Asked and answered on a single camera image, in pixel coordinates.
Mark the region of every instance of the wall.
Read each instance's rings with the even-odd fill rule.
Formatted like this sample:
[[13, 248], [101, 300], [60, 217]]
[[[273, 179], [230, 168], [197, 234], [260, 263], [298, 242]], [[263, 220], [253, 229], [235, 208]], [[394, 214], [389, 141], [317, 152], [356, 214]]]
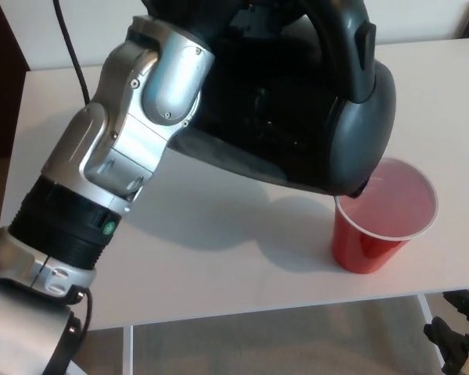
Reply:
[[[378, 25], [378, 43], [453, 38], [469, 0], [365, 0]], [[0, 0], [32, 70], [70, 66], [52, 1]], [[124, 38], [140, 0], [62, 0], [83, 66], [100, 65]]]

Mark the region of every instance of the red plastic cup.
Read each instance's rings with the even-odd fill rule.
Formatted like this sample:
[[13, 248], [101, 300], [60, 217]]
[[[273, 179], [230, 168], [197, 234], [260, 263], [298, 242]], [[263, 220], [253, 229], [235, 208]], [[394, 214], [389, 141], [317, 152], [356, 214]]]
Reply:
[[335, 197], [335, 205], [332, 251], [338, 264], [354, 273], [380, 269], [438, 215], [431, 181], [414, 166], [387, 158], [359, 198]]

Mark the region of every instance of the red cup rim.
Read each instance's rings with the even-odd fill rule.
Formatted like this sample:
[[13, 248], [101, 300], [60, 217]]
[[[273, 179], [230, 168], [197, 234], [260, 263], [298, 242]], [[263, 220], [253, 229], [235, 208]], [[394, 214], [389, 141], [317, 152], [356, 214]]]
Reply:
[[433, 217], [431, 218], [431, 221], [429, 221], [428, 225], [426, 225], [422, 230], [419, 230], [417, 233], [411, 234], [409, 236], [403, 236], [403, 237], [381, 236], [380, 234], [375, 234], [373, 232], [370, 232], [369, 230], [366, 230], [366, 229], [362, 228], [361, 226], [356, 224], [354, 221], [352, 221], [349, 218], [349, 216], [344, 212], [344, 209], [342, 208], [342, 206], [340, 204], [340, 201], [339, 201], [339, 199], [341, 198], [340, 196], [335, 196], [334, 197], [335, 207], [340, 211], [340, 213], [342, 214], [342, 217], [344, 217], [347, 220], [348, 223], [350, 223], [353, 227], [355, 227], [360, 232], [363, 232], [363, 233], [367, 234], [370, 237], [378, 238], [380, 240], [385, 240], [385, 241], [408, 241], [408, 240], [412, 240], [415, 237], [418, 237], [421, 234], [424, 234], [425, 232], [427, 232], [432, 227], [432, 225], [435, 223], [436, 218], [438, 217], [438, 212], [439, 212], [438, 193], [436, 192], [435, 186], [432, 184], [431, 180], [429, 180], [429, 177], [424, 172], [419, 170], [416, 166], [414, 166], [414, 165], [412, 165], [408, 162], [404, 162], [402, 160], [396, 159], [396, 158], [382, 158], [380, 163], [386, 162], [386, 161], [403, 163], [403, 164], [409, 166], [410, 168], [412, 168], [413, 170], [415, 170], [415, 172], [419, 173], [419, 175], [424, 179], [424, 182], [426, 183], [426, 185], [431, 190], [431, 195], [432, 195], [432, 198], [435, 202], [435, 213], [434, 213]]

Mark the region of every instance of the black cable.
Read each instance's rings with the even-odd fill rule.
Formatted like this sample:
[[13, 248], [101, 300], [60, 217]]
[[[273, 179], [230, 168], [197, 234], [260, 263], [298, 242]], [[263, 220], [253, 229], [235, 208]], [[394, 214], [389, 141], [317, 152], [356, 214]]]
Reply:
[[73, 67], [77, 72], [78, 81], [80, 82], [81, 92], [84, 96], [85, 105], [87, 105], [91, 101], [91, 97], [88, 94], [87, 83], [85, 82], [84, 74], [81, 71], [80, 63], [78, 62], [77, 54], [73, 49], [73, 43], [71, 42], [70, 34], [68, 33], [68, 29], [66, 27], [66, 23], [64, 22], [63, 11], [61, 10], [61, 5], [59, 4], [59, 0], [52, 0], [54, 3], [54, 10], [55, 16], [57, 17], [57, 22], [59, 23], [59, 27], [61, 28], [61, 32], [63, 33], [64, 42], [66, 43], [66, 47], [68, 48], [68, 52], [70, 53], [71, 61], [73, 62]]
[[91, 325], [91, 319], [92, 319], [92, 293], [89, 288], [86, 288], [84, 290], [84, 293], [87, 296], [87, 315], [85, 316], [84, 327], [82, 328], [81, 334], [80, 334], [79, 348], [82, 346], [82, 344], [85, 341], [85, 338], [87, 337], [88, 328]]

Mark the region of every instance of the silver robotic arm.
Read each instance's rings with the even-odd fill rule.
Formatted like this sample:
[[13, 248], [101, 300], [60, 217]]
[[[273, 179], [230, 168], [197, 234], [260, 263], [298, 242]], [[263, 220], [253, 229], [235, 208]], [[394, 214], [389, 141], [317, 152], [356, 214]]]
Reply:
[[64, 373], [83, 340], [78, 303], [120, 219], [189, 125], [213, 63], [206, 43], [136, 16], [98, 90], [0, 230], [0, 373]]

